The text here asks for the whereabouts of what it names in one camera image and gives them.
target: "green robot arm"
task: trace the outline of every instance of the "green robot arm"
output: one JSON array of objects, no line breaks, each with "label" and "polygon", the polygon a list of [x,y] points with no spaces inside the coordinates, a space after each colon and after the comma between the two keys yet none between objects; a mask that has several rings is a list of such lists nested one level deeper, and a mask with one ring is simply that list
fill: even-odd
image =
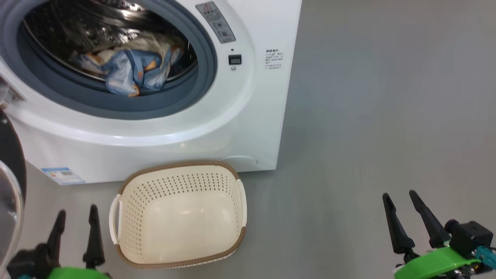
[{"label": "green robot arm", "polygon": [[61,236],[65,229],[65,211],[57,216],[47,243],[34,250],[21,250],[10,261],[7,271],[12,279],[109,279],[110,276],[96,270],[105,263],[100,218],[95,205],[90,210],[90,236],[83,261],[86,269],[60,267],[59,252]]},{"label": "green robot arm", "polygon": [[459,224],[451,220],[443,227],[415,191],[410,191],[410,198],[424,221],[429,243],[435,250],[423,256],[413,252],[415,243],[401,225],[391,198],[384,194],[382,200],[393,251],[405,254],[404,264],[399,265],[394,273],[395,279],[469,279],[472,275],[492,271],[476,257],[478,247],[490,248],[492,232],[474,221]]}]

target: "white plastic basket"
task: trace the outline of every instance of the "white plastic basket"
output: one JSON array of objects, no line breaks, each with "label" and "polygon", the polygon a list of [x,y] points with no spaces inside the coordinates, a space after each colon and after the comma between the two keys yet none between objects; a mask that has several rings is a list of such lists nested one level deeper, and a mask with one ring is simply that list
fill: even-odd
[{"label": "white plastic basket", "polygon": [[118,254],[142,269],[226,258],[243,240],[246,223],[245,189],[238,174],[226,163],[211,161],[133,174],[112,202],[109,216]]}]

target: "gray floor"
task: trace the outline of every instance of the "gray floor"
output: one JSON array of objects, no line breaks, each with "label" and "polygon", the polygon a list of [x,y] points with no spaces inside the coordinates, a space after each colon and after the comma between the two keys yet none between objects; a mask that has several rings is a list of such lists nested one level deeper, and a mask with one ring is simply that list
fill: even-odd
[{"label": "gray floor", "polygon": [[224,261],[134,270],[105,226],[120,183],[60,187],[32,167],[21,246],[66,209],[61,263],[82,266],[95,203],[117,279],[392,278],[384,192],[429,249],[409,189],[443,223],[496,231],[495,18],[494,0],[304,0],[279,166],[242,175],[248,232]]}]

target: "stainless steel drum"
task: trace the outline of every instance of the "stainless steel drum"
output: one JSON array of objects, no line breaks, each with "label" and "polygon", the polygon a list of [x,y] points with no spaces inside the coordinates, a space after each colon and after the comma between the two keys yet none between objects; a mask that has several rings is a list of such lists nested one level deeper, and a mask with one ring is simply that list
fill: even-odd
[{"label": "stainless steel drum", "polygon": [[24,26],[39,47],[58,63],[98,80],[104,77],[79,68],[70,58],[124,44],[143,31],[185,41],[184,54],[171,69],[168,80],[180,77],[197,63],[193,47],[175,26],[126,0],[50,0],[30,12],[24,18]]}]

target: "instruction label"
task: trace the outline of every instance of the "instruction label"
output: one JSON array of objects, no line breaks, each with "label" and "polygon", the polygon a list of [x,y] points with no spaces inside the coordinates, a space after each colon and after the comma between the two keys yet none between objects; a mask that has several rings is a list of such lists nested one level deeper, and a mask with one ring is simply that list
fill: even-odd
[{"label": "instruction label", "polygon": [[219,11],[214,2],[207,2],[196,5],[196,9],[203,15],[210,27],[214,30],[217,38],[222,44],[236,41],[236,37],[231,30],[226,19]]},{"label": "instruction label", "polygon": [[45,168],[41,170],[60,185],[74,185],[85,183],[84,180],[82,180],[69,168]]},{"label": "instruction label", "polygon": [[282,68],[284,52],[279,49],[268,49],[265,51],[265,69],[276,70]]}]

